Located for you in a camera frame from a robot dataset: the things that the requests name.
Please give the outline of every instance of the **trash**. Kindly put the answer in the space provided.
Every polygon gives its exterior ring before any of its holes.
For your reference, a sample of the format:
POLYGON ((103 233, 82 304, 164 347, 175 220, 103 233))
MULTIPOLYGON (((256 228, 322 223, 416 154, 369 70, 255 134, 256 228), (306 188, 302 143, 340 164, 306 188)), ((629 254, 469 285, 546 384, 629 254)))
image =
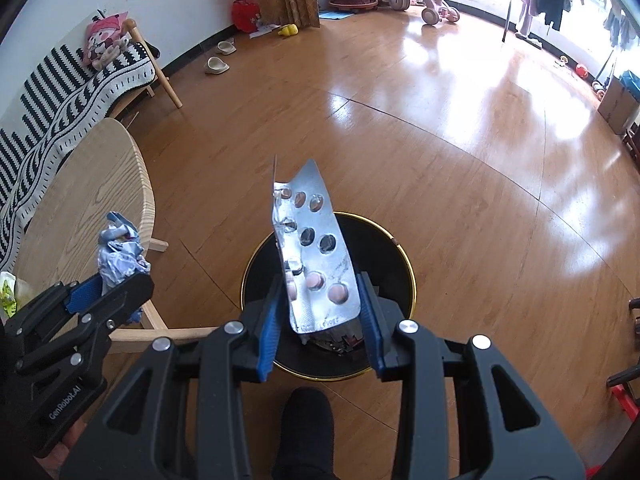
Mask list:
MULTIPOLYGON (((98 236, 98 272, 102 277, 103 295, 135 272, 151 272, 151 264, 142 255, 145 250, 135 226, 114 211, 106 217, 110 225, 98 236)), ((141 318, 142 308, 139 308, 129 322, 138 323, 141 318)))
POLYGON ((249 38, 258 38, 260 36, 264 36, 265 34, 269 34, 272 30, 278 28, 279 25, 273 25, 272 23, 267 23, 263 25, 261 22, 258 22, 257 30, 249 34, 249 38))
POLYGON ((0 272, 0 301, 2 301, 2 311, 7 318, 13 316, 18 310, 18 303, 15 301, 15 276, 5 270, 0 272))
POLYGON ((290 182, 275 181, 274 161, 271 220, 294 332, 320 332, 358 317, 360 296, 351 257, 313 160, 290 182))

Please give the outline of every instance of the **hand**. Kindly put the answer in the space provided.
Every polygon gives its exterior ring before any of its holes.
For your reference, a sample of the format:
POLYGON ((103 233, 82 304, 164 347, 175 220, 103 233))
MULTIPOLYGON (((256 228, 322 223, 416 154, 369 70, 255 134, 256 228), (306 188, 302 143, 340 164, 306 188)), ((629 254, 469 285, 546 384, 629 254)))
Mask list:
POLYGON ((66 457, 69 456, 69 450, 76 444, 80 435, 86 428, 86 424, 81 418, 76 420, 66 435, 62 438, 62 442, 59 442, 44 458, 36 458, 37 462, 51 475, 52 478, 57 479, 60 474, 60 468, 65 463, 66 457))

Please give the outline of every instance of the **slipper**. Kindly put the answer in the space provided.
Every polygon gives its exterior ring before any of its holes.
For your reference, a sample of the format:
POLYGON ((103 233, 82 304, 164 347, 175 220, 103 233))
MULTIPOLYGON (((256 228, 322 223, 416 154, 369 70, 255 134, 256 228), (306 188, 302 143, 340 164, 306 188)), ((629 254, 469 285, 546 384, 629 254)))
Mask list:
POLYGON ((216 52, 219 54, 223 54, 224 56, 233 54, 235 51, 236 48, 233 44, 233 41, 220 41, 220 43, 218 43, 218 46, 216 47, 216 52))
POLYGON ((219 57, 210 57, 204 67, 205 74, 222 74, 229 70, 229 65, 219 57))

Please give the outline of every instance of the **wooden floor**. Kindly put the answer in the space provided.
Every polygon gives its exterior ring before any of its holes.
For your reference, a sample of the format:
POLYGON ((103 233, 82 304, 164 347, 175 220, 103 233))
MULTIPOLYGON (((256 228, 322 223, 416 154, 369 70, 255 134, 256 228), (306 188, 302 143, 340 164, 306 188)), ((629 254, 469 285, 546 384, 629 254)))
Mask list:
MULTIPOLYGON (((154 303, 169 327, 237 317, 242 272, 271 230, 273 155, 284 181, 314 158, 337 210, 405 248, 415 318, 439 336, 491 337, 599 463, 628 427, 605 379, 637 359, 626 302, 640 294, 638 173, 588 85, 549 54, 467 15, 428 27, 418 10, 239 36, 225 74, 205 75, 202 57, 172 76, 181 110, 161 91, 138 107, 154 236, 170 244, 149 254, 154 303)), ((245 388, 256 478, 304 382, 276 370, 245 388)), ((336 473, 388 478, 399 387, 371 373, 319 387, 336 473)))

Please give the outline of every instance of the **plastic bag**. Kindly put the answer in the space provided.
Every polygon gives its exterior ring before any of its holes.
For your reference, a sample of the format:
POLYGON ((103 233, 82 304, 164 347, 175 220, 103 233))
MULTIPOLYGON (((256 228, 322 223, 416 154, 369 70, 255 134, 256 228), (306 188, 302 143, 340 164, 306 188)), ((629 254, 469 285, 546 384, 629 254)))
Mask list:
MULTIPOLYGON (((149 274, 151 264, 145 260, 138 230, 120 213, 107 213, 110 225, 98 236, 98 271, 102 277, 102 294, 106 294, 136 272, 149 274)), ((142 309, 135 311, 130 322, 140 322, 142 309)))
POLYGON ((2 303, 2 311, 5 314, 5 316, 2 316, 3 321, 7 317, 13 316, 18 309, 14 290, 15 276, 10 272, 0 272, 0 303, 2 303))

